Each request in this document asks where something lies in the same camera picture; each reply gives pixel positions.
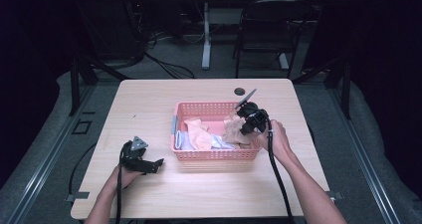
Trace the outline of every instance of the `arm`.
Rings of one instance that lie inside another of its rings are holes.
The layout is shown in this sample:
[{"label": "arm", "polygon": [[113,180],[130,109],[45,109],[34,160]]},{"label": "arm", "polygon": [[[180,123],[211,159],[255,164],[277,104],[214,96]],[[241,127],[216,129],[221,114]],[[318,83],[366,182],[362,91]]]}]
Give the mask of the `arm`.
[{"label": "arm", "polygon": [[[346,223],[331,199],[292,152],[283,125],[276,120],[272,120],[271,124],[274,156],[291,177],[308,223]],[[267,136],[267,131],[257,136],[258,142],[265,149],[268,149]]]},{"label": "arm", "polygon": [[[140,172],[128,171],[126,168],[121,168],[121,186],[127,187]],[[109,213],[111,210],[112,200],[116,195],[117,188],[117,177],[118,177],[118,166],[114,168],[111,176],[105,182],[103,189],[97,196],[96,203],[91,210],[90,215],[85,221],[86,224],[90,223],[108,223]]]}]

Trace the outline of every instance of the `person's left hand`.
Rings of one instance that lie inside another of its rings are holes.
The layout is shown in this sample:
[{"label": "person's left hand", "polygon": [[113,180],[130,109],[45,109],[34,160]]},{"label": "person's left hand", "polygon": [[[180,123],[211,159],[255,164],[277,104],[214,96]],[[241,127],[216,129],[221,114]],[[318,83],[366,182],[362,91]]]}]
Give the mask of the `person's left hand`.
[{"label": "person's left hand", "polygon": [[[124,166],[121,168],[121,188],[126,188],[137,176],[142,174],[142,172],[130,171],[127,170]],[[111,173],[111,176],[108,178],[108,181],[105,185],[116,188],[118,179],[118,165],[114,168]]]}]

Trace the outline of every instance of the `forearm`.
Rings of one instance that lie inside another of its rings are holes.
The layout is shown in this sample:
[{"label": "forearm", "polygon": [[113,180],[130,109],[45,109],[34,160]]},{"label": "forearm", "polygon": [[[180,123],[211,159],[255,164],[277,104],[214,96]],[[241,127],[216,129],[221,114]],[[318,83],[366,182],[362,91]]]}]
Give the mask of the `forearm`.
[{"label": "forearm", "polygon": [[282,164],[292,179],[308,223],[345,223],[335,204],[307,173],[297,157],[292,152],[288,157]]},{"label": "forearm", "polygon": [[97,196],[96,203],[94,204],[94,207],[85,223],[108,223],[111,205],[115,194],[115,187],[112,187],[112,185],[106,185]]}]

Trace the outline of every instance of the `red basket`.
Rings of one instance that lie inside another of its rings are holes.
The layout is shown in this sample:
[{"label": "red basket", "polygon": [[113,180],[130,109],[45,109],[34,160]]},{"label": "red basket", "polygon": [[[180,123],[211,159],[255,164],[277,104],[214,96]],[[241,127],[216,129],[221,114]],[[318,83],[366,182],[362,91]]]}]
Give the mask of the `red basket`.
[{"label": "red basket", "polygon": [[175,147],[176,133],[187,131],[185,120],[200,117],[202,123],[208,125],[208,131],[221,135],[225,131],[224,118],[234,111],[237,102],[226,103],[178,103],[173,117],[171,132],[171,149],[179,160],[239,160],[254,159],[261,149],[256,143],[251,143],[249,149],[210,149],[210,150],[178,150]]}]

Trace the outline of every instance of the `white cloth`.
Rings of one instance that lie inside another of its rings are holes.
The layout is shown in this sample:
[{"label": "white cloth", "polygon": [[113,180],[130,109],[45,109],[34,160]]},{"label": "white cloth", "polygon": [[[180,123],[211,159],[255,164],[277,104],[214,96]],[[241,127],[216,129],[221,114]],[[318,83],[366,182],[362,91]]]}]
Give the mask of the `white cloth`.
[{"label": "white cloth", "polygon": [[[216,134],[211,134],[212,146],[211,149],[236,149],[235,145],[223,141],[222,137]],[[190,142],[189,133],[187,131],[178,131],[176,133],[176,140],[174,147],[177,150],[196,150]]]}]

